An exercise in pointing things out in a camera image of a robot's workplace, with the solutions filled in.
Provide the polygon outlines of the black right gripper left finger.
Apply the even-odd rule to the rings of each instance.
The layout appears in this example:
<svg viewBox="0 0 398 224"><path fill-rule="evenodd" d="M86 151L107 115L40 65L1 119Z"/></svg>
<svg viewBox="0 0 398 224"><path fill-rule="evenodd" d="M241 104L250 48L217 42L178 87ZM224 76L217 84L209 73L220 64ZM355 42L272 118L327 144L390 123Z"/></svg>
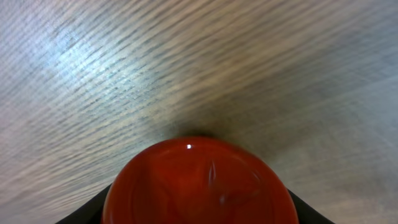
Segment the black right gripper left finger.
<svg viewBox="0 0 398 224"><path fill-rule="evenodd" d="M111 185L56 224L100 224L106 196Z"/></svg>

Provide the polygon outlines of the red sauce bottle green cap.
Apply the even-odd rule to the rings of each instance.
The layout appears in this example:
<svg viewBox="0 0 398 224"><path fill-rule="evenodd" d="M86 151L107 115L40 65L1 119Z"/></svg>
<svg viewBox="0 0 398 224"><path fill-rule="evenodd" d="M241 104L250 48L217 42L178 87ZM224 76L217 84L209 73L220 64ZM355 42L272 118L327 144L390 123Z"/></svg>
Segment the red sauce bottle green cap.
<svg viewBox="0 0 398 224"><path fill-rule="evenodd" d="M189 137L135 155L112 183L102 223L274 223L299 220L287 188L260 158Z"/></svg>

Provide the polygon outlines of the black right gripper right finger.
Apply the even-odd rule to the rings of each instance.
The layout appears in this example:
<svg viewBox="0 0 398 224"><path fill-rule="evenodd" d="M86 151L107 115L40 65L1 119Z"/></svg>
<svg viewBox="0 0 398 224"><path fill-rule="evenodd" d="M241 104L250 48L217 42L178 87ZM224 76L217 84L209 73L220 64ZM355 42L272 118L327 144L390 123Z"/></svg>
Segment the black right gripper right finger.
<svg viewBox="0 0 398 224"><path fill-rule="evenodd" d="M334 224L289 190L300 224Z"/></svg>

